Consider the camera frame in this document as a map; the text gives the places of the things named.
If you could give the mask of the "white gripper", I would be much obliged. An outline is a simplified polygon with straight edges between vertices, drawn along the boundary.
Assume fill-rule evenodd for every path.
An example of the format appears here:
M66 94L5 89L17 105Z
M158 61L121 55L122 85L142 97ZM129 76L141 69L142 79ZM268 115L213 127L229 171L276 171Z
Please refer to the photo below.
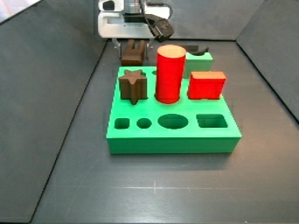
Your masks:
M166 18L170 22L171 5L151 3L149 0L99 0L98 32L103 38L113 38L113 43L122 59L122 44L118 39L149 39L145 56L153 49L154 35L146 22L146 14Z

